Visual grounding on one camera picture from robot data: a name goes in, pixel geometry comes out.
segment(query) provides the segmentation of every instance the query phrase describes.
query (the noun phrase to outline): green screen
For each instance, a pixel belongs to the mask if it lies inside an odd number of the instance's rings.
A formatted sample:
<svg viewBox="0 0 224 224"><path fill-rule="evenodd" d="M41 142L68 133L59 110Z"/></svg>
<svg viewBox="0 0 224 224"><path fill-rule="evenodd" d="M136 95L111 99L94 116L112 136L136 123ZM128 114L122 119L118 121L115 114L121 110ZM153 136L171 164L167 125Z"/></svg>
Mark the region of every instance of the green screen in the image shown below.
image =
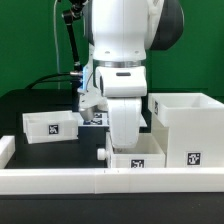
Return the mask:
<svg viewBox="0 0 224 224"><path fill-rule="evenodd" d="M185 28L180 40L167 51L147 52L150 92L204 92L224 101L224 1L180 0ZM56 56L53 36L54 0L1 0L0 3L0 96L22 89L45 75L54 74ZM71 49L61 13L70 8L63 0L57 6L61 71L73 69ZM82 64L88 60L88 43L82 21L75 22ZM58 88L42 84L35 88ZM61 88L70 88L63 83Z"/></svg>

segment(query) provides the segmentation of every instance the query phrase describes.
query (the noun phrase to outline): green backdrop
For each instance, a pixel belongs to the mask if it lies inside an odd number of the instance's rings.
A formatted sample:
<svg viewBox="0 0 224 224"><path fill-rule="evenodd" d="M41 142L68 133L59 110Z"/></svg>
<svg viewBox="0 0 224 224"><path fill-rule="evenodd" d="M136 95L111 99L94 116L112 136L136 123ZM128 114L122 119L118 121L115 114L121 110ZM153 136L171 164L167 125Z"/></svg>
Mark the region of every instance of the green backdrop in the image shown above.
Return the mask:
<svg viewBox="0 0 224 224"><path fill-rule="evenodd" d="M153 92L204 92L224 101L224 1L180 0L185 14L184 34L165 52L147 52L148 89ZM54 0L1 0L0 96L24 88L44 75L56 73L53 38ZM73 68L66 27L57 7L61 71ZM80 58L88 60L82 21L74 24ZM43 84L36 88L57 88ZM63 83L61 88L70 88Z"/></svg>

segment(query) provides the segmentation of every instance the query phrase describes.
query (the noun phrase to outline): black tabletop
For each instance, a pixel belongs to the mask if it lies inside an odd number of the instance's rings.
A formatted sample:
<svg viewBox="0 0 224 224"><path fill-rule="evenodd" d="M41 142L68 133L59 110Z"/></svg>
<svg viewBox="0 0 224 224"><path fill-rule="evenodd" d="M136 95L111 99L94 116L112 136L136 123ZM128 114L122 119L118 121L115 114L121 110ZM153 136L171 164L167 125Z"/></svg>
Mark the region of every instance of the black tabletop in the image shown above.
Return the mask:
<svg viewBox="0 0 224 224"><path fill-rule="evenodd" d="M16 157L7 168L104 167L96 159L97 146L104 144L103 128L80 129L78 141L27 144L22 131L22 113L70 110L71 107L69 90L15 90L1 97L0 135L16 136ZM93 140L87 141L86 136L93 136ZM7 224L221 224L224 223L224 194L2 195L0 214L0 223Z"/></svg>

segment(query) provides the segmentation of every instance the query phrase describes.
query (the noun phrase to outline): white container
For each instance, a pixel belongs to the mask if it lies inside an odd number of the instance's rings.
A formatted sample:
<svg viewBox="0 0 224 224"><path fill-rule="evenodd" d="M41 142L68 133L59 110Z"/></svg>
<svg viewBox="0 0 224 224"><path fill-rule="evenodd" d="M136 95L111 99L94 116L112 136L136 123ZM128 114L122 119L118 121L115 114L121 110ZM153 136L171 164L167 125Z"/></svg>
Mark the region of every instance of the white container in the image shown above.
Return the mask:
<svg viewBox="0 0 224 224"><path fill-rule="evenodd" d="M164 167L165 154L150 133L140 133L133 149L113 150L110 134L106 135L107 164L109 168Z"/></svg>
<svg viewBox="0 0 224 224"><path fill-rule="evenodd" d="M224 105L201 93L150 94L152 134L167 167L224 166Z"/></svg>
<svg viewBox="0 0 224 224"><path fill-rule="evenodd" d="M28 143L78 139L78 121L72 111L23 114Z"/></svg>

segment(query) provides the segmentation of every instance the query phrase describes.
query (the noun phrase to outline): white box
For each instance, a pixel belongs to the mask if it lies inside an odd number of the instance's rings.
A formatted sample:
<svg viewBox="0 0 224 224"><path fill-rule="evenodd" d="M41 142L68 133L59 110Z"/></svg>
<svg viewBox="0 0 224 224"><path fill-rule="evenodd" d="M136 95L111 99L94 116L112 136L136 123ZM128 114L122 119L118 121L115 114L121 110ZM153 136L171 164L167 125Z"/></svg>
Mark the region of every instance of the white box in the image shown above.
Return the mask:
<svg viewBox="0 0 224 224"><path fill-rule="evenodd" d="M150 94L152 134L167 167L224 166L224 105L201 93Z"/></svg>
<svg viewBox="0 0 224 224"><path fill-rule="evenodd" d="M106 135L106 152L109 168L164 167L165 154L150 133L140 133L133 149L113 150L110 134Z"/></svg>
<svg viewBox="0 0 224 224"><path fill-rule="evenodd" d="M72 111L23 114L29 144L78 139L78 121Z"/></svg>

